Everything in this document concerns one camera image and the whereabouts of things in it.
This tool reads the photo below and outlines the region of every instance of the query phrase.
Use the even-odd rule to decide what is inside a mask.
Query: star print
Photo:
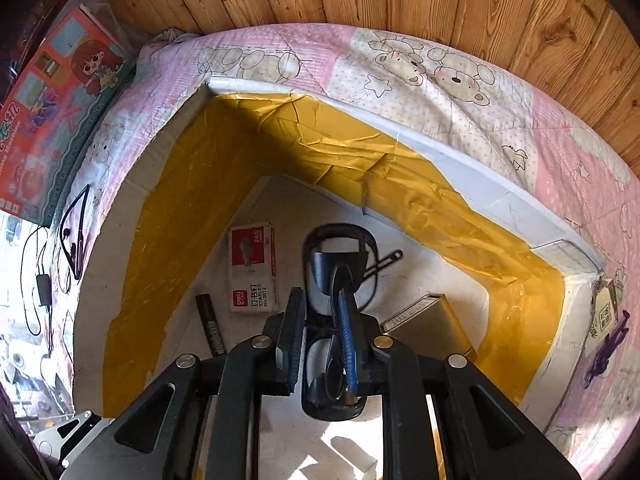
[[[365,90],[373,90],[376,93],[376,97],[382,97],[382,94],[387,90],[392,90],[389,86],[389,81],[386,79],[378,79],[371,74],[367,74],[369,81],[364,85]]]

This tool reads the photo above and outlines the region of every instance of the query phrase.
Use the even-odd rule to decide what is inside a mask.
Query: deli logo
[[[249,306],[249,295],[246,290],[234,290],[234,306]]]

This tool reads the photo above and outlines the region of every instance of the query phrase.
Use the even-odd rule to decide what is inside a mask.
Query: charger
[[[40,306],[51,306],[53,304],[51,293],[51,276],[49,276],[48,274],[36,275],[36,287],[38,288]]]

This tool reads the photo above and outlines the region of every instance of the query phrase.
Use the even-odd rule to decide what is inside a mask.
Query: wooden wall
[[[605,0],[110,0],[151,34],[329,22],[449,44],[507,68],[592,126],[640,174],[640,48]]]

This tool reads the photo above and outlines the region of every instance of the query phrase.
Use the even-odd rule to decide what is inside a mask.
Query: cartoon girl illustration
[[[119,81],[116,73],[121,66],[122,58],[98,40],[81,44],[71,58],[71,70],[84,83],[86,92],[95,96],[116,86]]]

